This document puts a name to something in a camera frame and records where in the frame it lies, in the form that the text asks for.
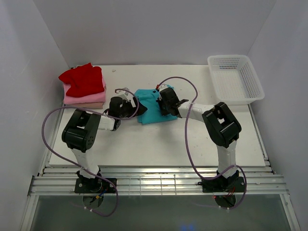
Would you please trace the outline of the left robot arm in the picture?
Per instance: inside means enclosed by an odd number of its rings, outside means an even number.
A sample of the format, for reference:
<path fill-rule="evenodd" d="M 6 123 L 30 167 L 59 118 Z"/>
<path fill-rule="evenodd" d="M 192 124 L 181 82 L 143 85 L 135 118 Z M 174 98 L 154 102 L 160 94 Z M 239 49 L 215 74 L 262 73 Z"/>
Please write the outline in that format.
<path fill-rule="evenodd" d="M 97 192 L 102 188 L 101 170 L 95 163 L 91 148 L 94 145 L 98 130 L 115 131 L 121 124 L 121 119 L 141 116 L 147 111 L 136 97 L 133 101 L 125 96 L 111 98 L 109 108 L 103 115 L 88 113 L 76 109 L 62 132 L 62 141 L 75 155 L 81 166 L 77 172 L 79 183 L 87 191 Z"/>

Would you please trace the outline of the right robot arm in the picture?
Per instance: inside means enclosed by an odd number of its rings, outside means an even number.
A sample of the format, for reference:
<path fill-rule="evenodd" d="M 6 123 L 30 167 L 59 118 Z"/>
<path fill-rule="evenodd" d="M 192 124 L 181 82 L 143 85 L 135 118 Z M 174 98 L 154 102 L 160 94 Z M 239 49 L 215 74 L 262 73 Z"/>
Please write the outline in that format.
<path fill-rule="evenodd" d="M 157 87 L 157 99 L 161 114 L 173 115 L 185 120 L 193 119 L 205 124 L 210 139 L 217 147 L 218 169 L 215 177 L 201 177 L 199 185 L 206 193 L 243 192 L 245 179 L 236 166 L 236 144 L 242 128 L 229 107 L 219 102 L 215 105 L 179 100 L 175 91 L 163 84 Z"/>

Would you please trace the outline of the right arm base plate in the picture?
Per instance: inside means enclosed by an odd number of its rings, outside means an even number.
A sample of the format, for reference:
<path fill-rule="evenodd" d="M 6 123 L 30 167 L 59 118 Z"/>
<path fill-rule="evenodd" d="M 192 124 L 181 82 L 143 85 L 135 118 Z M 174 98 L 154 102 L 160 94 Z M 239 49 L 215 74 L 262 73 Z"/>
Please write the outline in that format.
<path fill-rule="evenodd" d="M 197 183 L 202 186 L 202 192 L 206 193 L 243 193 L 245 190 L 245 182 L 243 177 L 218 178 L 215 180 L 201 180 Z"/>

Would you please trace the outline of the teal t shirt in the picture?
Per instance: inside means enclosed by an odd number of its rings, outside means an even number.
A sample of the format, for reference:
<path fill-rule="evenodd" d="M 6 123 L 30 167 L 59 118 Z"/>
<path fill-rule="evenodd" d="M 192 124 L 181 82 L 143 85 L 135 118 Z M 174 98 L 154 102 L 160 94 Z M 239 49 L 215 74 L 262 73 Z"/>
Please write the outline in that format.
<path fill-rule="evenodd" d="M 147 108 L 142 115 L 137 116 L 137 121 L 143 125 L 177 120 L 176 116 L 162 115 L 158 102 L 159 92 L 155 89 L 138 89 L 135 92 L 140 103 Z"/>

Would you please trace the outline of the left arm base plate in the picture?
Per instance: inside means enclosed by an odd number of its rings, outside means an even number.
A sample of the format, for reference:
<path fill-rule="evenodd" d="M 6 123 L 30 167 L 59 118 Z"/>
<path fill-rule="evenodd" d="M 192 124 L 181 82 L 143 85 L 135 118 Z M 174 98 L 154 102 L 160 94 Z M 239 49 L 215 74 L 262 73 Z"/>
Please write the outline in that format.
<path fill-rule="evenodd" d="M 101 179 L 80 179 L 76 180 L 74 193 L 115 193 L 115 187 Z"/>

